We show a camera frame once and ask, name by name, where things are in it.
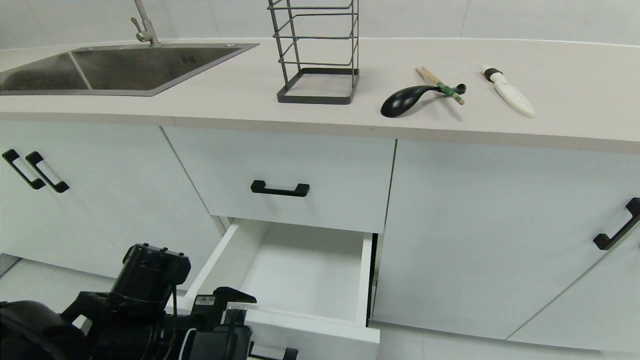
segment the black ladle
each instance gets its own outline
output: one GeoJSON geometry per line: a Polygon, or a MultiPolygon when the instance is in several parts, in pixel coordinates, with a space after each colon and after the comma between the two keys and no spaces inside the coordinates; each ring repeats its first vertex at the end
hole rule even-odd
{"type": "MultiPolygon", "coordinates": [[[[391,95],[382,104],[380,113],[386,117],[396,117],[400,114],[403,114],[413,105],[415,105],[416,102],[418,102],[422,94],[431,90],[443,93],[440,88],[431,85],[411,86],[410,88],[404,88],[400,91],[394,92],[393,95],[391,95]]],[[[467,86],[464,84],[459,84],[458,86],[453,88],[453,90],[462,95],[467,91],[467,86]]]]}

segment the open drawer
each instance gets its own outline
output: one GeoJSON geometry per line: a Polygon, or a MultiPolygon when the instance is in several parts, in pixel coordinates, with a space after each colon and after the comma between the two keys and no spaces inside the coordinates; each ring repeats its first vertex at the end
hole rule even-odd
{"type": "Polygon", "coordinates": [[[246,324],[253,354],[298,360],[375,360],[380,332],[369,329],[372,234],[236,220],[180,300],[229,286],[253,295],[246,324]]]}

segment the wooden chopsticks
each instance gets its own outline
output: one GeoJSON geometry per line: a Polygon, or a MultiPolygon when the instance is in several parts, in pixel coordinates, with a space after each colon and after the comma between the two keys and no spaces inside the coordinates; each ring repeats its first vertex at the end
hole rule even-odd
{"type": "Polygon", "coordinates": [[[424,80],[429,80],[434,83],[438,88],[442,90],[442,92],[454,98],[458,102],[458,104],[465,104],[465,101],[460,97],[460,95],[458,95],[457,92],[445,85],[440,79],[438,79],[437,76],[435,76],[431,71],[427,70],[427,68],[423,66],[417,67],[415,68],[415,70],[418,72],[418,74],[420,74],[420,76],[422,76],[424,80]]]}

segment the white wall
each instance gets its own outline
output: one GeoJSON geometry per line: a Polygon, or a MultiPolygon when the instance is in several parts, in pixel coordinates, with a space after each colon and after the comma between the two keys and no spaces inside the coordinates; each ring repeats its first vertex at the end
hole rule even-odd
{"type": "MultiPolygon", "coordinates": [[[[159,38],[270,37],[267,0],[143,0],[159,38]]],[[[298,3],[348,0],[292,0],[298,3]]],[[[360,0],[362,37],[640,45],[640,0],[360,0]]],[[[0,0],[0,49],[134,40],[133,0],[0,0]]]]}

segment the stainless steel sink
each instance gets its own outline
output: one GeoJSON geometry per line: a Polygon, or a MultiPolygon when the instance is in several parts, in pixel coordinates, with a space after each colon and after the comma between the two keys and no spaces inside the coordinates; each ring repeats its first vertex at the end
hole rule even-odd
{"type": "Polygon", "coordinates": [[[84,47],[0,72],[0,95],[153,96],[257,45],[84,47]]]}

